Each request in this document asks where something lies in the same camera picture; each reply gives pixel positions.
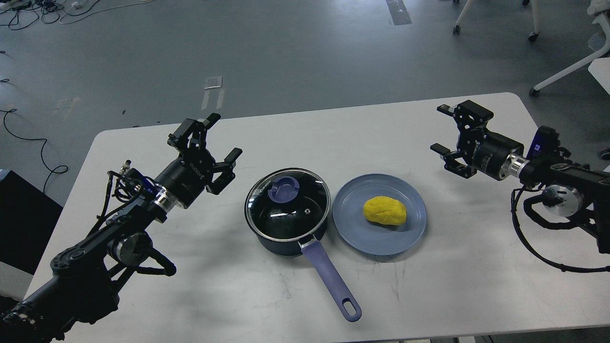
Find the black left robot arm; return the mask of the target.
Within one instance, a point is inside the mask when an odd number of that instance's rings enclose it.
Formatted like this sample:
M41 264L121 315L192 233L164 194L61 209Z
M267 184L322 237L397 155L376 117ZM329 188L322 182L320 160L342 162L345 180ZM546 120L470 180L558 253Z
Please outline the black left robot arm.
M168 136L174 159L156 178L126 161L108 171L102 211L87 236L50 262L52 278L1 315L3 343L63 340L76 322L94 324L118 309L119 291L133 274L174 276L176 266L154 248L146 232L175 207L187 209L204 191L219 194L235 179L242 154L234 148L218 162L206 147L208 130L220 120L185 119Z

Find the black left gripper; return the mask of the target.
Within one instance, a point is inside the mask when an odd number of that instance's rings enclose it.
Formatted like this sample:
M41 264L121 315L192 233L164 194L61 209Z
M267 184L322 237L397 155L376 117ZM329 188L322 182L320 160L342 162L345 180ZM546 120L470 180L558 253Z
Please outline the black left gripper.
M187 209L203 192L219 195L235 179L234 168L243 150L233 148L218 162L206 149L207 132L221 117L211 113L203 121L185 119L168 135L167 144L179 156L154 178L158 206Z

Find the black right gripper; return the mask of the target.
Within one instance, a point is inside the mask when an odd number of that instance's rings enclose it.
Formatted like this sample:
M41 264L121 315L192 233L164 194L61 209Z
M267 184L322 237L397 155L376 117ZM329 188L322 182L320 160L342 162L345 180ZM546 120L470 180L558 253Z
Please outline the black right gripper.
M442 104L437 111L452 117L461 134L461 150L451 151L446 146L434 143L430 150L444 161L444 169L469 179L480 171L495 180L508 177L505 167L510 154L522 155L524 145L504 135L486 130L494 113L486 107L466 100L455 106Z

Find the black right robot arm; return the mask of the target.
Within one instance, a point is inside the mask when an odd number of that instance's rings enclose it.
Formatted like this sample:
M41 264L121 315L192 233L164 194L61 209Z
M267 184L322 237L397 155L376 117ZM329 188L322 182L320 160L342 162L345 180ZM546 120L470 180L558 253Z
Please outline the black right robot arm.
M437 110L455 120L459 130L455 150L438 143L430 147L444 161L445 170L466 179L477 172L498 181L514 176L521 183L511 193L510 212L517 237L528 252L562 272L609 271L608 266L575 267L544 258L527 241L517 216L521 194L534 192L523 201L523 211L534 223L556 231L581 228L595 239L599 253L608 254L608 172L573 162L551 127L540 126L525 153L522 143L488 130L494 113L471 100L456 106L442 104Z

